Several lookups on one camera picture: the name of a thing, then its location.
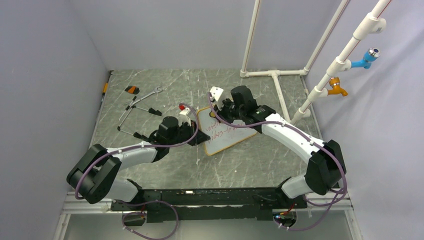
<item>white pvc pipe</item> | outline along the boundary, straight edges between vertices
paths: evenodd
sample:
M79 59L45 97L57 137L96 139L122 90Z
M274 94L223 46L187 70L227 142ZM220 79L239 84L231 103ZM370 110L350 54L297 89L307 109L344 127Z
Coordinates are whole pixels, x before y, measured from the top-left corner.
M342 15L343 11L345 10L346 6L348 5L350 0L342 0L340 4L338 5L337 10L335 11L334 15L332 16L327 28L324 31L324 34L322 34L321 39L319 40L318 44L315 47L315 50L313 50L312 55L309 58L309 61L307 62L304 69L306 71L309 71L311 69L312 64L314 64L315 59L317 58L318 54L321 52L321 49L323 48L324 44L326 43L327 39L329 38L331 32L333 31L334 27L337 24L337 21L339 20L340 16Z
M272 73L280 75L305 75L305 71L302 70L269 70L269 71L249 71L245 72L246 77L261 77L261 76L271 76Z
M286 101L284 101L283 92L281 91L280 81L278 75L274 72L272 74L272 79L274 80L275 89L277 90L279 104L281 105L282 115L287 122L290 122L289 111L287 111Z
M256 18L258 17L258 10L259 10L260 3L261 3L261 0L254 1L253 14L252 14L252 19L250 21L249 35L247 36L247 43L246 43L246 49L244 50L243 64L241 65L242 72L246 72L246 68L248 65L249 52L251 50L253 34L255 31L255 25L256 25Z
M379 18L392 0L380 0L371 11L374 18Z
M357 37L354 36L349 40L347 45L343 48L340 55L335 58L335 60L330 64L330 66L327 68L326 73L322 77L321 81L314 87L312 91L316 91L317 89L319 91L322 91L326 84L329 82L332 73L335 69L337 70L338 67L345 64L346 60L348 59L349 55L353 52L353 50L356 48L356 46L361 41L360 39L364 39L368 33L372 30L374 27L372 24L370 24L370 21L376 21L380 15L383 13L383 11L386 9L386 7L389 5L389 3L392 0L379 0L378 3L375 5L375 7L371 11L371 16L369 17L369 14L364 18L364 20L358 25L353 35L357 34ZM293 116L293 119L291 120L291 124L295 124L297 121L299 121L306 113L309 106L318 98L317 94L311 94L307 96L307 100L303 103L303 105L296 111L296 113Z

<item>white corner pipe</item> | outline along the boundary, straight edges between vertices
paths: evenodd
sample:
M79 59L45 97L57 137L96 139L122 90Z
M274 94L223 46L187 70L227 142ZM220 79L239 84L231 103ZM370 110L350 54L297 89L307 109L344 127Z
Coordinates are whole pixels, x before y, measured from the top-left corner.
M281 105L282 115L284 116L284 120L290 122L289 111L287 110L286 101L284 101L283 92L281 90L280 81L278 79L277 73L274 71L271 74L272 79L274 80L275 89L277 90L279 104Z
M353 32L353 37L341 51L340 55L337 56L330 64L321 81L319 81L319 83L312 89L312 91L307 96L306 101L294 114L293 119L290 122L292 125L294 125L301 118L306 117L309 106L319 96L321 96L323 89L331 77L336 77L337 72L350 69L351 62L347 59L359 44L359 42L370 33L381 33L382 30L384 30L386 27L386 20L380 18L380 15L387 8L391 1L392 0L379 0L372 11L369 12L360 22L356 30Z
M245 73L247 69L248 58L249 58L249 53L251 51L253 34L255 32L256 19L258 17L260 3L261 3L261 0L254 1L253 14L252 14L252 19L250 21L249 35L247 36L246 49L244 50L244 58L243 58L243 64L241 65L240 75L242 75L243 72Z
M272 74L273 73L276 73L278 76L281 76L281 75L300 75L300 76L304 76L304 75L308 74L308 72L305 71L304 69L300 69L300 70L245 71L245 72L240 72L240 77L242 77L242 78L262 77L262 76L272 77Z
M321 39L319 40L318 44L315 47L315 50L313 50L312 55L309 58L309 61L307 61L306 66L304 67L304 70L306 72L309 72L311 69L312 64L314 64L315 60L318 57L318 54L320 54L321 50L324 47L324 44L326 43L327 39L329 38L331 32L333 31L334 27L337 24L337 21L339 21L340 16L342 15L345 8L348 6L348 3L350 0L342 0L340 4L338 5L337 10L335 11L334 15L332 16L330 22L328 23L327 28L325 29L324 33L321 36Z

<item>orange object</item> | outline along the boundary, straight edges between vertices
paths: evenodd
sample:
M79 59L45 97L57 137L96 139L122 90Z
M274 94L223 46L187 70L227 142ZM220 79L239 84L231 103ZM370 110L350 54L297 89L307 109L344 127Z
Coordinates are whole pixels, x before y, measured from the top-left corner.
M139 94L140 89L136 86L127 86L125 92L136 95Z
M332 77L329 83L332 89L328 90L328 95L341 94L343 97L348 95L348 92L340 87L340 79L338 77Z
M107 83L107 82L104 84L104 87L103 87L103 94L105 94L105 93L106 93L106 90L108 90L108 83Z

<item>whiteboard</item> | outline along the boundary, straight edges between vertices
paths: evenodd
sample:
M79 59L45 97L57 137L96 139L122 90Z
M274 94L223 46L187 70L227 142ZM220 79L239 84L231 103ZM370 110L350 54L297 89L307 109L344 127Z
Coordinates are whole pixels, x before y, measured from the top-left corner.
M204 142L204 151L208 156L240 143L257 133L252 128L235 128L219 123L218 120L209 116L210 112L209 107L197 112L200 130L210 137L210 140ZM235 120L232 124L245 125L242 120Z

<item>light gray wall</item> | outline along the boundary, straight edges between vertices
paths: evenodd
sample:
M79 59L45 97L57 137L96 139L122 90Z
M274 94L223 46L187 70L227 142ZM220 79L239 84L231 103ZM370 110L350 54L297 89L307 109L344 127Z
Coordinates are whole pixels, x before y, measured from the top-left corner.
M249 68L302 69L341 0L262 0ZM72 0L109 69L241 68L254 0Z
M108 72L67 0L2 0L0 74L0 239L48 240Z
M377 0L351 1L306 78L316 85ZM349 57L370 47L381 57L369 70L339 74L346 97L314 103L324 139L342 147L349 193L365 240L424 236L424 2L392 1L383 33L368 35Z

